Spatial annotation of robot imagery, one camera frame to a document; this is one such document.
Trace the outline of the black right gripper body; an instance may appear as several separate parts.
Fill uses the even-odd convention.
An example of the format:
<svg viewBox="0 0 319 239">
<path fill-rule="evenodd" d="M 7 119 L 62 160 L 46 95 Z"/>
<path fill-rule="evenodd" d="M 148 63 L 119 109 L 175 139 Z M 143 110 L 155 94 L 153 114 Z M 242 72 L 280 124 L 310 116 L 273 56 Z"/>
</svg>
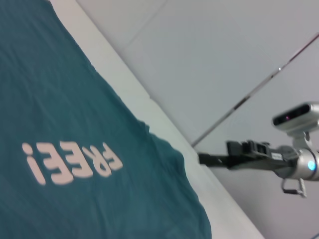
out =
<svg viewBox="0 0 319 239">
<path fill-rule="evenodd" d="M 243 155 L 229 155 L 231 170 L 256 169 L 277 171 L 280 169 L 294 169 L 297 165 L 299 152 L 293 147 L 284 145 L 271 148 L 267 142 L 249 141 L 251 153 Z"/>
</svg>

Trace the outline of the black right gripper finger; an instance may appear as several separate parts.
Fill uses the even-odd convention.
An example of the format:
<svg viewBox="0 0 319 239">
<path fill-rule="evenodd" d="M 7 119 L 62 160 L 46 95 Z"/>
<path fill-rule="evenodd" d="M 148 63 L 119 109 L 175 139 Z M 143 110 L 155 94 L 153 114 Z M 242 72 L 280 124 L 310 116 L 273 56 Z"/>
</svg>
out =
<svg viewBox="0 0 319 239">
<path fill-rule="evenodd" d="M 219 167 L 219 168 L 231 168 L 229 163 L 229 157 L 226 155 L 211 155 L 200 153 L 198 154 L 199 164 L 205 165 L 209 168 Z"/>
<path fill-rule="evenodd" d="M 227 141 L 226 142 L 227 152 L 229 155 L 243 155 L 251 153 L 251 145 L 248 141 Z"/>
</svg>

